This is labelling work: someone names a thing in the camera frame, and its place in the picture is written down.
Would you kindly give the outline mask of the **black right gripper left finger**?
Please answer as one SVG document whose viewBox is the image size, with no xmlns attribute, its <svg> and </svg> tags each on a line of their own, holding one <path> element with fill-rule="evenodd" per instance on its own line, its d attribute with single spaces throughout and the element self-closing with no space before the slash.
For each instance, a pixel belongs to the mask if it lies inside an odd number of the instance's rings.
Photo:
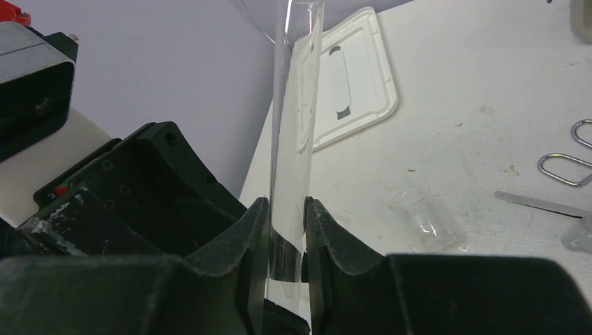
<svg viewBox="0 0 592 335">
<path fill-rule="evenodd" d="M 269 201 L 196 252 L 1 262 L 2 334 L 260 334 Z"/>
</svg>

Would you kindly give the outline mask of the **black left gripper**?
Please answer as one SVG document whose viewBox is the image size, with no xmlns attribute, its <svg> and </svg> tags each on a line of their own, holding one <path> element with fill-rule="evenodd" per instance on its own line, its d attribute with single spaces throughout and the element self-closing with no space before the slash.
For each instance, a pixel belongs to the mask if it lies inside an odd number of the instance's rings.
<svg viewBox="0 0 592 335">
<path fill-rule="evenodd" d="M 39 188 L 33 199 L 33 216 L 16 228 L 1 222 L 1 257 L 184 257 L 246 211 L 171 121 L 110 140 Z"/>
</svg>

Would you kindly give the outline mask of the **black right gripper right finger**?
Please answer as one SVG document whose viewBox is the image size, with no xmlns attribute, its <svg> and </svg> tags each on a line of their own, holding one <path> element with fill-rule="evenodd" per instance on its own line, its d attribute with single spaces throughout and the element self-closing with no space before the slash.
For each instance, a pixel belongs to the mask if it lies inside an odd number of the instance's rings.
<svg viewBox="0 0 592 335">
<path fill-rule="evenodd" d="M 590 334 L 559 264 L 483 255 L 382 255 L 306 201 L 314 334 Z"/>
</svg>

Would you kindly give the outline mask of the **large clear test tube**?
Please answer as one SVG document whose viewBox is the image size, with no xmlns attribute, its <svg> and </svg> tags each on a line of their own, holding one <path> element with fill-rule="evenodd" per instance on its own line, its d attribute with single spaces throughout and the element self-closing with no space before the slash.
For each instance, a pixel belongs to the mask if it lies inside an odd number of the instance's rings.
<svg viewBox="0 0 592 335">
<path fill-rule="evenodd" d="M 324 1 L 280 1 L 274 41 L 266 298 L 298 313 Z"/>
</svg>

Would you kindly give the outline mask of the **small clear beaker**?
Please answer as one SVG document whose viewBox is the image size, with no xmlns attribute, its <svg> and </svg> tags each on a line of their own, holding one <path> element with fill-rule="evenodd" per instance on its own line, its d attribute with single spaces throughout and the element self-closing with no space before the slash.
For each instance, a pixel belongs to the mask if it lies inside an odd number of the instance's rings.
<svg viewBox="0 0 592 335">
<path fill-rule="evenodd" d="M 466 242 L 466 231 L 452 215 L 448 203 L 426 187 L 411 186 L 398 192 L 388 208 L 417 253 L 453 252 Z"/>
</svg>

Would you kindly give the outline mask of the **white plastic tub lid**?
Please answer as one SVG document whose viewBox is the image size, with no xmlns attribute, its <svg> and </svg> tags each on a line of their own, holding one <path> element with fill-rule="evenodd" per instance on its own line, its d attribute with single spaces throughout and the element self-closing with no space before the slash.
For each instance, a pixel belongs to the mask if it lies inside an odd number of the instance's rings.
<svg viewBox="0 0 592 335">
<path fill-rule="evenodd" d="M 399 95 L 375 10 L 364 7 L 304 52 L 295 75 L 288 148 L 301 154 L 344 140 L 395 112 Z"/>
</svg>

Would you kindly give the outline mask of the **small clear stopper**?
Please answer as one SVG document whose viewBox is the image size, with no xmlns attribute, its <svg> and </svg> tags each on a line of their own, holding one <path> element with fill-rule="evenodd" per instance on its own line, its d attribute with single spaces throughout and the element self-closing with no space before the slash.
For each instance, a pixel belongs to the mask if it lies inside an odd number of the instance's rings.
<svg viewBox="0 0 592 335">
<path fill-rule="evenodd" d="M 576 221 L 561 237 L 561 243 L 570 251 L 591 254 L 591 217 Z"/>
</svg>

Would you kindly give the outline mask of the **metal tweezers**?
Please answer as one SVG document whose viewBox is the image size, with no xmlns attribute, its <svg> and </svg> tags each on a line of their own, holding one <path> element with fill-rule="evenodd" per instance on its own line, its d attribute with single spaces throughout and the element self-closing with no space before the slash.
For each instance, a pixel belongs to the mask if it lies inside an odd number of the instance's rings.
<svg viewBox="0 0 592 335">
<path fill-rule="evenodd" d="M 503 191 L 496 191 L 494 193 L 494 197 L 498 200 L 503 200 L 506 202 L 524 205 L 527 207 L 541 209 L 541 210 L 548 211 L 551 213 L 569 216 L 569 217 L 573 217 L 573 218 L 584 218 L 587 216 L 591 216 L 591 211 L 588 211 L 585 209 L 578 209 L 578 208 L 571 207 L 571 206 L 564 205 L 564 204 L 548 202 L 548 201 L 530 198 L 530 197 L 526 197 L 526 196 L 522 196 L 522 195 L 515 195 L 515 194 L 511 194 L 511 193 L 506 193 Z"/>
</svg>

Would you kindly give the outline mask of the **metal crucible tongs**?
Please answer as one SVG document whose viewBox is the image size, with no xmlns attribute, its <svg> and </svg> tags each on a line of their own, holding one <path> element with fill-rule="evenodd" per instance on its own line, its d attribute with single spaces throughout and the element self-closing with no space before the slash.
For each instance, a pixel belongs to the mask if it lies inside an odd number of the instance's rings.
<svg viewBox="0 0 592 335">
<path fill-rule="evenodd" d="M 583 147 L 586 147 L 587 149 L 591 149 L 591 142 L 584 140 L 583 138 L 581 138 L 579 136 L 579 129 L 582 126 L 590 126 L 591 125 L 591 119 L 582 119 L 580 121 L 575 122 L 571 129 L 570 129 L 570 136 L 571 138 L 578 144 L 582 145 Z M 580 179 L 579 181 L 572 181 L 569 180 L 565 177 L 562 177 L 556 173 L 553 173 L 551 171 L 549 171 L 546 167 L 545 167 L 545 163 L 547 161 L 550 160 L 554 160 L 554 159 L 559 159 L 562 161 L 567 161 L 569 163 L 574 163 L 577 166 L 583 167 L 583 168 L 588 168 L 591 169 L 591 162 L 588 161 L 584 161 L 580 158 L 576 158 L 574 156 L 571 155 L 567 155 L 567 154 L 562 154 L 562 153 L 551 153 L 551 154 L 545 154 L 544 156 L 541 156 L 537 162 L 537 168 L 538 170 L 545 175 L 546 177 L 549 177 L 563 185 L 572 187 L 572 188 L 581 188 L 583 186 L 586 186 L 588 184 L 591 183 L 591 174 L 588 174 L 587 176 L 585 176 L 584 178 Z"/>
</svg>

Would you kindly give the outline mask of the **beige plastic tub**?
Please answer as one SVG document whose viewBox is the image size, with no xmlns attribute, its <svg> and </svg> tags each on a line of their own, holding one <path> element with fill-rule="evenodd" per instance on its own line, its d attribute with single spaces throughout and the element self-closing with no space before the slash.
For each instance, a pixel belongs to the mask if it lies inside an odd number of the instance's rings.
<svg viewBox="0 0 592 335">
<path fill-rule="evenodd" d="M 578 39 L 591 43 L 591 0 L 570 0 L 570 29 Z"/>
</svg>

